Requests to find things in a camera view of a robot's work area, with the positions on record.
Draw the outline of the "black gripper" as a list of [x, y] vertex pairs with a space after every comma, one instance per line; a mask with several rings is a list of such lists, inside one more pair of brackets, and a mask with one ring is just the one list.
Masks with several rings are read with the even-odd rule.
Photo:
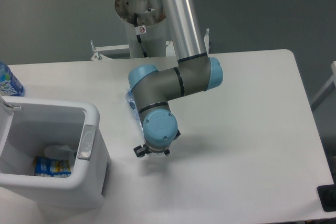
[[170, 147], [171, 147], [171, 144], [177, 140], [179, 138], [179, 136], [181, 135], [180, 131], [178, 130], [177, 133], [176, 133], [176, 136], [175, 138], [172, 140], [172, 142], [170, 143], [170, 145], [162, 150], [157, 150], [157, 149], [153, 149], [153, 148], [150, 148], [149, 146], [147, 146], [146, 144], [143, 144], [142, 146], [139, 145], [137, 147], [135, 147], [133, 149], [135, 155], [137, 157], [144, 157], [145, 155], [148, 155], [150, 153], [155, 153], [155, 154], [159, 154], [159, 153], [164, 153], [164, 155], [166, 156], [169, 156], [170, 155]]

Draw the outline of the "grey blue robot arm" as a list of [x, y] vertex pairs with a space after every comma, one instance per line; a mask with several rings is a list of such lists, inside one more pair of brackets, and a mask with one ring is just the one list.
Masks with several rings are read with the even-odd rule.
[[130, 53], [155, 57], [155, 48], [164, 48], [165, 42], [150, 29], [167, 22], [177, 58], [174, 68], [160, 71], [155, 65], [141, 65], [129, 72], [144, 135], [144, 144], [134, 149], [137, 157], [169, 155], [171, 143], [180, 135], [169, 101], [213, 89], [223, 81], [219, 61], [208, 56], [193, 7], [193, 0], [115, 0], [119, 17], [131, 26]]

